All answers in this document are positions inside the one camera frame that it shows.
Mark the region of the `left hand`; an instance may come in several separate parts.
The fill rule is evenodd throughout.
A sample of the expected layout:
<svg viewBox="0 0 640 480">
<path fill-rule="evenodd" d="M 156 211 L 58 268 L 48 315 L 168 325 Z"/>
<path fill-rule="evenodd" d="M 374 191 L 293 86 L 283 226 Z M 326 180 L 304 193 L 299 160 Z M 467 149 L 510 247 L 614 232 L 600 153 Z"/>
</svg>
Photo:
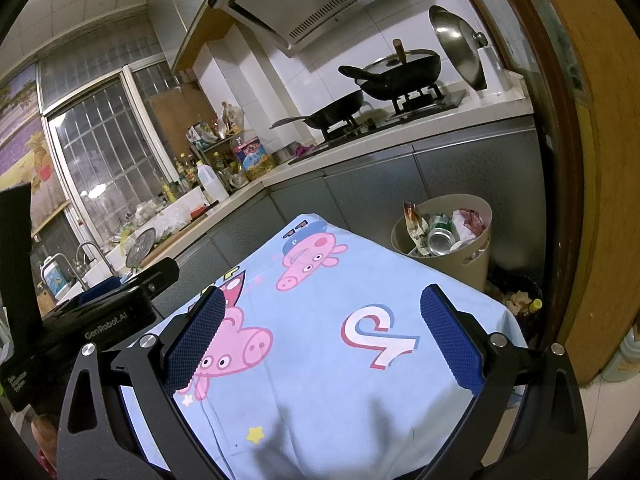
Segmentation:
<svg viewBox="0 0 640 480">
<path fill-rule="evenodd" d="M 58 430 L 46 416 L 37 416 L 32 420 L 32 435 L 38 446 L 38 462 L 52 479 L 58 478 L 56 471 Z"/>
</svg>

